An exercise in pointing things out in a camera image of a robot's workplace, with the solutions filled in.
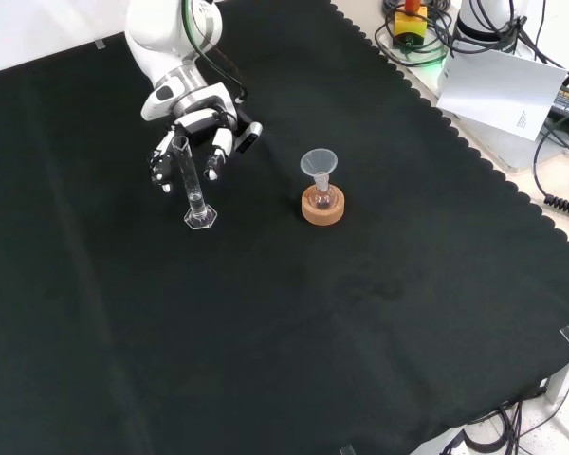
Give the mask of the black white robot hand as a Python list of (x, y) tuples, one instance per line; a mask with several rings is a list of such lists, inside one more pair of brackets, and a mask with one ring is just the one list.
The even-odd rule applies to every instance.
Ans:
[(177, 133), (190, 142), (213, 136), (213, 152), (204, 171), (206, 178), (213, 181), (220, 176), (233, 151), (244, 153), (263, 132), (263, 126), (252, 121), (232, 101), (223, 83), (190, 93), (175, 79), (163, 83), (144, 102), (141, 116), (146, 121), (153, 121), (170, 115), (174, 116), (174, 123), (149, 158), (152, 181), (165, 192), (172, 189), (174, 153), (169, 147)]

